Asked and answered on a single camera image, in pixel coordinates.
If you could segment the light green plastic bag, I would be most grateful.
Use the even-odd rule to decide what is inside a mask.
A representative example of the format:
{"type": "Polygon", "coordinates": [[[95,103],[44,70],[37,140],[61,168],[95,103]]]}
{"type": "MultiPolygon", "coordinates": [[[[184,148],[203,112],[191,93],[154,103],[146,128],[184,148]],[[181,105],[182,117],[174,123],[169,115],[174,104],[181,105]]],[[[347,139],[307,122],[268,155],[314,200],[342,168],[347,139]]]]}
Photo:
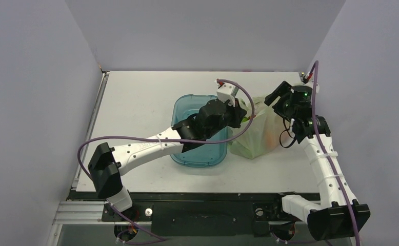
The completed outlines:
{"type": "Polygon", "coordinates": [[[229,151],[232,154],[254,159],[270,152],[265,147],[264,136],[266,134],[275,134],[280,139],[280,134],[285,129],[282,118],[270,106],[264,104],[264,99],[265,96],[253,98],[255,117],[244,134],[228,143],[229,151]]]}

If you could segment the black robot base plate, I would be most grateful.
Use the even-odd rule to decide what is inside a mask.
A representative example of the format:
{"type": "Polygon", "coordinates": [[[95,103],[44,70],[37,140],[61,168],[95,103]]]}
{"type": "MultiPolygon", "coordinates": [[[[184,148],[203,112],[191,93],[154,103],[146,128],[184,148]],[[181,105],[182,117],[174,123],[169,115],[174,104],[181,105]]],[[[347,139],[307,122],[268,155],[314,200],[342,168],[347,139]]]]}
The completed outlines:
{"type": "Polygon", "coordinates": [[[163,193],[132,192],[132,208],[118,215],[94,192],[70,191],[69,201],[102,202],[101,222],[114,222],[116,231],[150,226],[161,237],[267,237],[270,228],[294,228],[299,219],[281,207],[283,193],[163,193]]]}

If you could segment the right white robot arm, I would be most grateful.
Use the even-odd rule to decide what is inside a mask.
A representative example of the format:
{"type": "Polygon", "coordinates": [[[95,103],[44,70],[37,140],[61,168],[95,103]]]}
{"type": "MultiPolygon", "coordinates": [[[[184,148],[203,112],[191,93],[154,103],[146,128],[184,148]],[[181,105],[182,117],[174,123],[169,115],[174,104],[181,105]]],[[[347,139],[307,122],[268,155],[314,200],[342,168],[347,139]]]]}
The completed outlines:
{"type": "Polygon", "coordinates": [[[264,103],[289,122],[289,131],[305,151],[314,172],[320,203],[287,193],[271,205],[271,212],[278,219],[290,214],[303,221],[316,241],[356,237],[371,213],[349,188],[329,126],[324,117],[312,114],[311,95],[311,87],[283,81],[264,103]]]}

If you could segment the teal plastic tub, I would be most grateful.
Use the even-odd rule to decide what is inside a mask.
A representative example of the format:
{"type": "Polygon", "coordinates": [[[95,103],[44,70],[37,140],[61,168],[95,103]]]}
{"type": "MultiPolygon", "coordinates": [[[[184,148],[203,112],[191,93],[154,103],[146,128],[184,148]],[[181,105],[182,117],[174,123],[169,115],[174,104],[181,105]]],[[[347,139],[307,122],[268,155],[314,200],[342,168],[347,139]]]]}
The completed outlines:
{"type": "MultiPolygon", "coordinates": [[[[214,95],[188,94],[180,97],[174,104],[172,122],[174,125],[186,119],[208,101],[217,99],[214,95]]],[[[202,145],[185,153],[171,154],[170,157],[179,165],[190,168],[207,168],[219,164],[227,154],[227,144],[202,145]]]]}

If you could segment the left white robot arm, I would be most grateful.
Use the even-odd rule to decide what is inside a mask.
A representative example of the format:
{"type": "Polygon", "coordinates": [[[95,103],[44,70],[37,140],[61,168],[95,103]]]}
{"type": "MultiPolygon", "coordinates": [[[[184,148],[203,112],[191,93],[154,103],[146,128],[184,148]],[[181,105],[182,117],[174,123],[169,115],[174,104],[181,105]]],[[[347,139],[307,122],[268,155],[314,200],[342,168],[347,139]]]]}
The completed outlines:
{"type": "Polygon", "coordinates": [[[127,145],[111,147],[99,144],[89,163],[88,170],[98,198],[107,200],[121,220],[134,216],[135,206],[121,177],[140,165],[163,156],[185,153],[204,145],[225,127],[239,128],[247,111],[236,100],[213,99],[197,113],[189,115],[165,131],[127,145]]]}

